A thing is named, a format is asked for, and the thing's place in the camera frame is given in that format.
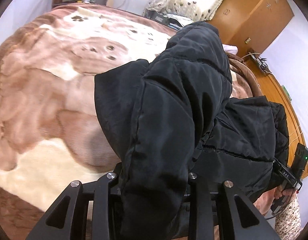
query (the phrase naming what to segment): wooden headboard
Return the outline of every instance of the wooden headboard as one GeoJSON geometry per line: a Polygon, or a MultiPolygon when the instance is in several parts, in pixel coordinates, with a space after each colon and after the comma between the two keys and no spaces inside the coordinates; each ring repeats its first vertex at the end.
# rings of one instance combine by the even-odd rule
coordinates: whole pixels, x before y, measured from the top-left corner
{"type": "MultiPolygon", "coordinates": [[[[289,148],[288,165],[291,166],[298,143],[306,145],[303,133],[301,131],[301,127],[299,125],[299,120],[294,112],[294,109],[288,97],[286,96],[285,92],[283,91],[281,85],[278,83],[276,78],[271,74],[264,76],[264,74],[255,65],[255,63],[250,59],[248,59],[245,63],[256,76],[261,91],[267,97],[267,100],[280,103],[285,108],[286,121],[288,123],[288,130],[289,130],[290,144],[291,144],[289,148]]],[[[305,171],[302,175],[302,178],[304,179],[307,176],[308,176],[308,163],[307,166],[305,167],[305,171]]]]}

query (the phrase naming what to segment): bed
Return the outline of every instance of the bed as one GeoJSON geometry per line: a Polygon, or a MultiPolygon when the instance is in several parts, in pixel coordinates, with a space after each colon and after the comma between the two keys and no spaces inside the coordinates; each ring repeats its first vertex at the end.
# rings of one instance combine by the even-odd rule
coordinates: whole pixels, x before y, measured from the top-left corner
{"type": "MultiPolygon", "coordinates": [[[[94,75],[139,58],[151,62],[175,31],[91,4],[54,8],[0,46],[0,224],[24,239],[73,180],[97,180],[119,162],[98,123],[94,75]]],[[[262,95],[228,53],[232,97],[262,95]]]]}

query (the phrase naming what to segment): metal bolt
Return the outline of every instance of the metal bolt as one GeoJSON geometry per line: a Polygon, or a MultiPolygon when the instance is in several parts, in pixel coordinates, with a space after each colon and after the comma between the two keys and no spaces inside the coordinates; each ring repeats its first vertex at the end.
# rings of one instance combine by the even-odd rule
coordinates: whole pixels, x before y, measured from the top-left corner
{"type": "Polygon", "coordinates": [[[230,181],[230,180],[226,180],[226,181],[224,181],[224,185],[225,185],[225,187],[233,187],[233,182],[232,181],[230,181]]]}
{"type": "Polygon", "coordinates": [[[74,180],[74,181],[71,182],[71,186],[72,187],[78,187],[79,183],[80,183],[79,180],[74,180]]]}
{"type": "Polygon", "coordinates": [[[194,173],[194,172],[190,172],[190,173],[189,173],[189,178],[190,178],[190,179],[196,179],[196,178],[197,178],[197,174],[194,173]]]}
{"type": "Polygon", "coordinates": [[[110,172],[110,173],[107,173],[107,178],[109,178],[109,179],[114,179],[114,178],[116,178],[116,173],[115,172],[110,172]]]}

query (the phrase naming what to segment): black puffer jacket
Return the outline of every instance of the black puffer jacket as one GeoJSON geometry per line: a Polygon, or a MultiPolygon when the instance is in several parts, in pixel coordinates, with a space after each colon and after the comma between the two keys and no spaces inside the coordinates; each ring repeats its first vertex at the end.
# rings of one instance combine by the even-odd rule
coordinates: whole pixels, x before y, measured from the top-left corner
{"type": "MultiPolygon", "coordinates": [[[[194,164],[253,200],[268,187],[275,153],[287,159],[284,108],[265,97],[229,99],[231,91],[218,31],[205,22],[178,31],[150,64],[140,59],[95,76],[97,117],[123,164],[126,239],[172,238],[194,164]]],[[[279,182],[273,176],[271,187],[279,182]]]]}

